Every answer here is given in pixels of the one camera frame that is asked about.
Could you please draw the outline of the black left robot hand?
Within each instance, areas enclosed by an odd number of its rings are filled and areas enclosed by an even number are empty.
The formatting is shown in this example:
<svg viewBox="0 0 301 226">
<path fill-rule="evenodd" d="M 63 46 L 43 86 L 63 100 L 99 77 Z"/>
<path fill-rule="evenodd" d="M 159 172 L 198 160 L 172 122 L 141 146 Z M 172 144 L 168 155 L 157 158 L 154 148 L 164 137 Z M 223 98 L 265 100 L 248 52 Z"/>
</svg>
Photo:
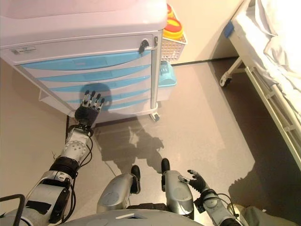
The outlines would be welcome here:
<svg viewBox="0 0 301 226">
<path fill-rule="evenodd" d="M 92 92 L 87 90 L 75 111 L 75 119 L 81 125 L 92 127 L 103 107 L 104 101 L 105 99 L 101 98 L 100 93 L 96 93 L 94 90 Z"/>
</svg>

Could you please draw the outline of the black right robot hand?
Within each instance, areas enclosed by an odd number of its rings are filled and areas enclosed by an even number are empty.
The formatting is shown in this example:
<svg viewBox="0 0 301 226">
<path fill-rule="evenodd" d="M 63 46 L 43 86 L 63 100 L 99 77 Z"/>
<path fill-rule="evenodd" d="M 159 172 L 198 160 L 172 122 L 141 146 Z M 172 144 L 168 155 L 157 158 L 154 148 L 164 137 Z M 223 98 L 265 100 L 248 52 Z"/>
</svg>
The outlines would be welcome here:
<svg viewBox="0 0 301 226">
<path fill-rule="evenodd" d="M 192 175 L 192 179 L 186 178 L 182 175 L 178 176 L 180 182 L 186 183 L 198 191 L 200 194 L 207 189 L 207 184 L 205 180 L 199 175 L 199 173 L 195 170 L 189 169 L 188 173 Z"/>
</svg>

